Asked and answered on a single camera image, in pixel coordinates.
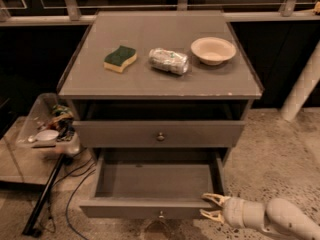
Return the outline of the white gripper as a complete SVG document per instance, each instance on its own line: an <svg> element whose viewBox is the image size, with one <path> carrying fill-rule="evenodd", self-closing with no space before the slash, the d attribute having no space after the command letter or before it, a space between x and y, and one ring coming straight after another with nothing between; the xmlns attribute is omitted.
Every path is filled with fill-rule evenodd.
<svg viewBox="0 0 320 240"><path fill-rule="evenodd" d="M200 214L214 222L225 222L233 228L244 228L244 205L246 201L244 199L223 196L215 193L204 193L202 198L207 201L211 201L222 207L222 211L206 211L201 209Z"/></svg>

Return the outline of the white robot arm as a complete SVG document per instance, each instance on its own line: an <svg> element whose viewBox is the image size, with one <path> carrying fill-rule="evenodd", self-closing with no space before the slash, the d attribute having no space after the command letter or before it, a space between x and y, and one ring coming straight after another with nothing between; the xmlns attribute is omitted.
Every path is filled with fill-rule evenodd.
<svg viewBox="0 0 320 240"><path fill-rule="evenodd" d="M273 240L320 240L320 226L285 199L273 198L263 204L213 193L204 193L202 198L219 207L218 211L200 210L212 221L253 229Z"/></svg>

